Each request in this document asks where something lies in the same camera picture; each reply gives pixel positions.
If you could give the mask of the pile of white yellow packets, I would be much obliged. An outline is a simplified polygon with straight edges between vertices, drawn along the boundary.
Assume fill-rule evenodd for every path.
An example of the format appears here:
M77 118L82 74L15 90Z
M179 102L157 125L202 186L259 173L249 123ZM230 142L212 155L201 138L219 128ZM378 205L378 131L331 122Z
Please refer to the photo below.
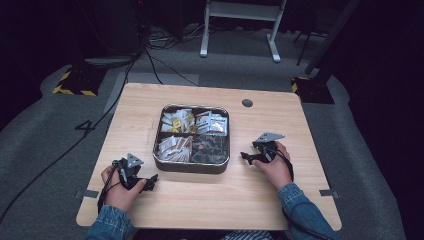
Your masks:
M161 118L161 131L172 133L196 133L195 116L191 109L181 109L174 113L164 113Z

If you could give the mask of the person's striped clothing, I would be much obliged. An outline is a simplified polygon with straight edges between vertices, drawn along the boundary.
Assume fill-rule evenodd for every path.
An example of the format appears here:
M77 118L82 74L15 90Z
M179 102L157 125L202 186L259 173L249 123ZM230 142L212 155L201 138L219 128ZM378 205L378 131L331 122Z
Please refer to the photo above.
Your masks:
M226 234L219 240L273 240L273 237L268 231L236 230Z

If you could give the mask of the person's right hand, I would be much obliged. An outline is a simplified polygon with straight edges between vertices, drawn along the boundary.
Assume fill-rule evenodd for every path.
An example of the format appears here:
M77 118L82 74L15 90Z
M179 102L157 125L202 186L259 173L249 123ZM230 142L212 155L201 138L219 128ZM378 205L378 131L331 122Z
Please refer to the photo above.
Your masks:
M277 142L278 155L270 163L263 163L256 160L254 166L260 169L267 177L269 182L280 190L285 185L292 183L291 174L286 164L286 160L290 160L290 154L286 147L280 142Z

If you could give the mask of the thin black tripod legs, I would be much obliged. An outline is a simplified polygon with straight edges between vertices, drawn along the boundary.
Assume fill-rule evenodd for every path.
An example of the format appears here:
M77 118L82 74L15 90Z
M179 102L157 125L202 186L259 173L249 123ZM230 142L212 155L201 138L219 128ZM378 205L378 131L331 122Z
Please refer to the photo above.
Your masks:
M305 31L300 31L300 32L296 35L296 37L295 37L295 39L292 41L292 43L293 43L293 44L296 44L302 35L305 35L305 36L306 36L306 38L305 38L305 40L304 40L304 42L303 42L301 52L300 52L299 57L298 57L298 60L297 60L297 62L296 62L296 66L300 66L300 63L301 63L301 61L302 61L302 59L303 59L303 56L304 56L304 53L305 53L306 48L307 48L307 46L308 46L308 43L309 43L310 38L311 38L311 37L321 37L321 35L320 35L320 34L318 34L317 32L308 32L308 33L307 33L307 32L305 32Z

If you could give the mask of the pile of dark packets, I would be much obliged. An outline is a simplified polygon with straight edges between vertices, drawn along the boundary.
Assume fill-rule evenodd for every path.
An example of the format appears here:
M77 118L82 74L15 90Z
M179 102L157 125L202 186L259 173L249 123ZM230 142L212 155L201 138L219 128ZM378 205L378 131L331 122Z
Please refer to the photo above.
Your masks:
M224 136L200 135L192 146L191 160L199 164L222 164L228 158L228 140Z

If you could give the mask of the black yellow striped stand base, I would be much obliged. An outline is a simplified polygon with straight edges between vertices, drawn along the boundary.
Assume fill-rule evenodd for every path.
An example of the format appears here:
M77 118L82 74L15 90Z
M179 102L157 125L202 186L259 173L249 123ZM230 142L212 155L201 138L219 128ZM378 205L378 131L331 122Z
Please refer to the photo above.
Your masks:
M291 87L302 103L334 103L327 85L319 83L314 78L294 77L291 79Z
M69 67L53 89L53 93L97 96L106 73L106 69L79 70Z

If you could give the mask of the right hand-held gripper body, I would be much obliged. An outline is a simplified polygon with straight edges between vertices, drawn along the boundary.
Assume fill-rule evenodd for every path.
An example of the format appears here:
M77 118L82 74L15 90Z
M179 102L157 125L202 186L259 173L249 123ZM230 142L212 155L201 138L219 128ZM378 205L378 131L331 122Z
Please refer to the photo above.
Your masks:
M265 132L260 135L255 141L252 142L253 147L259 151L258 154L253 156L253 159L259 160L263 163L272 162L277 152L276 141L283 139L284 137L284 134L269 132Z

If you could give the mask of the pile of white brown stick packets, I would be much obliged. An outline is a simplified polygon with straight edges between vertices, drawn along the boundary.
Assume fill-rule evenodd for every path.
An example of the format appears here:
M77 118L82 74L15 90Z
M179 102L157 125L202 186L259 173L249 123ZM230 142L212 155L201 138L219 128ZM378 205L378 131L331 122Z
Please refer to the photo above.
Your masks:
M192 152L192 140L191 136L166 137L159 143L156 156L163 162L188 163Z

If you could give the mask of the black slanted stand pole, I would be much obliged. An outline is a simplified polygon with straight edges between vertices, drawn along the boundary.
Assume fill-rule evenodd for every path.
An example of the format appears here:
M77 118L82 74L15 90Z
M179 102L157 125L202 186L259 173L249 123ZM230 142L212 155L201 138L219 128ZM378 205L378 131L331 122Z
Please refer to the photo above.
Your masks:
M304 70L307 75L310 75L315 68L319 69L315 75L316 78L328 79L333 74L346 50L346 47L342 46L343 29L348 24L359 3L360 0L349 0L341 11L333 13L334 21L329 33Z

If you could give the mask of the pile of white red packets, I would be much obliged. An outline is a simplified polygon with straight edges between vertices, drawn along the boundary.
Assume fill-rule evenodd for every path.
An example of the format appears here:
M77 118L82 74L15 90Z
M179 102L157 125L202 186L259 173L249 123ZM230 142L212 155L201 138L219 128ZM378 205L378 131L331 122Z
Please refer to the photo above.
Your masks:
M228 133L228 118L206 111L195 116L198 134L226 136Z

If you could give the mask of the white metal stand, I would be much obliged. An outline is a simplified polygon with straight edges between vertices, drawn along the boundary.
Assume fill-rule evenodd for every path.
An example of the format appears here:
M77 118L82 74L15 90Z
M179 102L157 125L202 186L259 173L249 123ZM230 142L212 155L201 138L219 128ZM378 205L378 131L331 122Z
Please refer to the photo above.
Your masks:
M279 63L281 61L281 57L275 43L275 38L279 30L286 3L287 0L280 0L280 4L278 6L265 6L206 0L204 10L204 31L199 55L203 58L208 55L209 23L211 17L258 20L273 23L272 32L266 35L266 41L273 61L275 63Z

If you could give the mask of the person's left hand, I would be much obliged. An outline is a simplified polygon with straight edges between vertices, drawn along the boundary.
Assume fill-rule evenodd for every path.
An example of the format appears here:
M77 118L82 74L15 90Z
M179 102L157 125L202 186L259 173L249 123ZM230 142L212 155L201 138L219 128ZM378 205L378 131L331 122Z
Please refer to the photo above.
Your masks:
M111 166L108 166L101 173L101 177L104 183L109 180L106 187L107 194L104 203L116 207L123 212L128 212L131 209L134 201L146 184L146 180L142 179L139 180L131 190L127 190L122 186L119 174L113 171Z

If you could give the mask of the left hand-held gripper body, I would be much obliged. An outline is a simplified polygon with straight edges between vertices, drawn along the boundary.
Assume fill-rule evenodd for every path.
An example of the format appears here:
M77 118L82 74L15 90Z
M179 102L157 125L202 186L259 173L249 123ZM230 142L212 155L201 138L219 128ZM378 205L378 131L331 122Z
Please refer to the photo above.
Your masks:
M114 160L113 166L118 170L120 182L124 188L131 190L140 180L138 173L144 161L128 153L126 158Z

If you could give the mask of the square metal tin with compartments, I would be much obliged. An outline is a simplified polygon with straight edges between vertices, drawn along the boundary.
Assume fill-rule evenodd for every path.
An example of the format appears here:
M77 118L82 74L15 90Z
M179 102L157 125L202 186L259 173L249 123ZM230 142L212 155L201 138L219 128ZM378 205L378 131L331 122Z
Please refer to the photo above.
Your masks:
M193 138L192 140L192 146L194 140L199 137L200 135L207 135L207 134L198 134L196 133L172 133L172 132L162 132L161 131L161 118L164 113L174 113L177 110L181 109L191 109L194 116L197 114L206 112L206 111L212 111L215 114L220 114L221 116L228 118L228 133L226 136L228 140L228 158L227 160L222 164L199 164L194 163L191 160L192 152L190 161L188 163L178 163L178 162L163 162L158 159L156 156L156 152L158 151L158 145L161 142L162 139L170 136L177 136L177 137L189 137L191 136ZM220 174L224 172L227 168L229 159L230 159L230 127L229 127L229 113L227 110L220 108L220 107L210 107L210 106L196 106L196 105L166 105L160 114L160 120L159 120L159 126L156 133L156 139L154 142L153 147L153 157L155 159L156 166L163 171L172 171L172 172L186 172L186 173L203 173L203 174Z

